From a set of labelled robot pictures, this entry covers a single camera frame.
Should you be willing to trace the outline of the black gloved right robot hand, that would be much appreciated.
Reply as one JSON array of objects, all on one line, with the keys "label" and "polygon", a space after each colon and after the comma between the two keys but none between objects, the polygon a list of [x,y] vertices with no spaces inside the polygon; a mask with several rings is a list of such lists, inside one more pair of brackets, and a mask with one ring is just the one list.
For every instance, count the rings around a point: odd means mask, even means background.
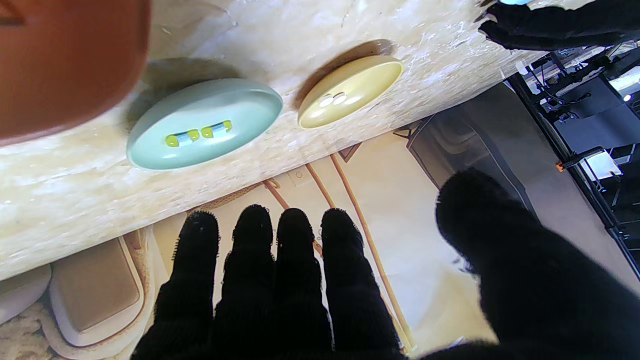
[{"label": "black gloved right robot hand", "polygon": [[[455,173],[435,209],[439,232],[479,278],[498,342],[473,341],[425,360],[637,360],[639,297],[544,226],[487,174]],[[220,243],[214,214],[190,214],[169,280],[133,360],[403,360],[393,319],[342,209],[321,221],[322,257],[302,210],[274,231],[251,205],[238,217],[213,305]]]}]

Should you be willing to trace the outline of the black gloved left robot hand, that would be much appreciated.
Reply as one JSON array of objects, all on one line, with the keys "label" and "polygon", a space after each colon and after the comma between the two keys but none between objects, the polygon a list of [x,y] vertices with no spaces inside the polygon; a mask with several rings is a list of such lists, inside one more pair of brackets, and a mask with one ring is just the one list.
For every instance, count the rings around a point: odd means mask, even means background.
[{"label": "black gloved left robot hand", "polygon": [[637,0],[593,0],[576,9],[496,2],[478,31],[507,50],[556,51],[578,47],[610,47],[637,40]]}]

